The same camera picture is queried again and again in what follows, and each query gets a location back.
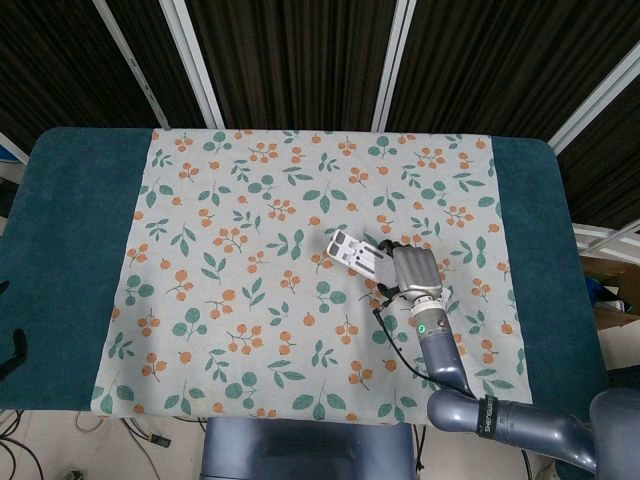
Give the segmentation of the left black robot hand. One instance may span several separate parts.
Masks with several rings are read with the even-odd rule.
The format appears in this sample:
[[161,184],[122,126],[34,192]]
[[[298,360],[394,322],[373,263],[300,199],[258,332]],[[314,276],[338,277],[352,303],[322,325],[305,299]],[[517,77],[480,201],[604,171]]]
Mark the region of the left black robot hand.
[[28,359],[29,347],[26,332],[1,321],[1,382],[21,371]]

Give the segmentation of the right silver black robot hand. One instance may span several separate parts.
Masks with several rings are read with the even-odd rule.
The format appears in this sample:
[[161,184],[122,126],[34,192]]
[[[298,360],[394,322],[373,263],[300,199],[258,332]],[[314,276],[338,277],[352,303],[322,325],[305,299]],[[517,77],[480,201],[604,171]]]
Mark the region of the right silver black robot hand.
[[413,304],[420,299],[437,300],[442,296],[440,274],[430,249],[384,240],[378,250],[383,259],[375,263],[376,284],[385,297],[401,297]]

